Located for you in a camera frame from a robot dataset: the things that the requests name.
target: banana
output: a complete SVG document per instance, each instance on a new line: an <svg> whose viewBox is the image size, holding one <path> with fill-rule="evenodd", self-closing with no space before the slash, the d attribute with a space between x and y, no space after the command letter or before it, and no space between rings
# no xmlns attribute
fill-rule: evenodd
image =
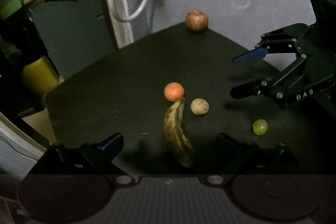
<svg viewBox="0 0 336 224"><path fill-rule="evenodd" d="M170 152L181 165L191 168L195 164L195 150L181 128L184 106L185 99L182 98L167 110L163 128Z"/></svg>

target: black table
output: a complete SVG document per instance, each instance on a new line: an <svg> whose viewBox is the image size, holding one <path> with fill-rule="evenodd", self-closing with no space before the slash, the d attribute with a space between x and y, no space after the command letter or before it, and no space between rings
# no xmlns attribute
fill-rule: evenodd
<svg viewBox="0 0 336 224"><path fill-rule="evenodd" d="M331 121L312 101L280 110L264 96L230 97L233 86L277 72L265 61L231 62L245 51L211 30L192 33L184 23L145 37L82 70L48 94L56 138L66 147L78 147L121 132L125 146L114 160L121 169L132 174L186 172L167 155L164 142L163 117L171 103L163 96L163 89L176 81L185 89L185 132L198 157L197 167L190 172L216 172L222 164L221 150L216 146L219 132L263 148L286 143L312 172L325 170L323 163L333 150L326 139ZM195 98L210 105L203 117L190 111ZM268 122L268 132L256 136L251 124L261 118Z"/></svg>

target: grape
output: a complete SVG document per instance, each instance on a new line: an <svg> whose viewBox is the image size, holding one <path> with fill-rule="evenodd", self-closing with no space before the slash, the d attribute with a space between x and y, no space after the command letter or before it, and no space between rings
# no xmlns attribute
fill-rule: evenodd
<svg viewBox="0 0 336 224"><path fill-rule="evenodd" d="M267 122L263 119L256 120L252 125L252 130L255 135L264 135L267 129Z"/></svg>

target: bolt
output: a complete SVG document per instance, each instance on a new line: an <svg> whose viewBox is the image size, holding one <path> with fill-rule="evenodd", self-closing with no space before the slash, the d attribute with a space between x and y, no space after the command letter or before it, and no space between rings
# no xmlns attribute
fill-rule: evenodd
<svg viewBox="0 0 336 224"><path fill-rule="evenodd" d="M281 99L282 96L283 96L282 92L278 92L278 93L277 93L277 98L278 98L278 99Z"/></svg>
<svg viewBox="0 0 336 224"><path fill-rule="evenodd" d="M211 184L221 184L224 179L219 175L208 176L208 182Z"/></svg>
<svg viewBox="0 0 336 224"><path fill-rule="evenodd" d="M130 176L118 176L115 179L116 182L118 182L119 184L129 184L132 182L132 178Z"/></svg>

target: yellow container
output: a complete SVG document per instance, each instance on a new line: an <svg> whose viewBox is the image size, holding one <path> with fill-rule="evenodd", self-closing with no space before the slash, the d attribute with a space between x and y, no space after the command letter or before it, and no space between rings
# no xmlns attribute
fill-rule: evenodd
<svg viewBox="0 0 336 224"><path fill-rule="evenodd" d="M41 96L58 84L59 76L45 56L24 66L21 79L35 95Z"/></svg>

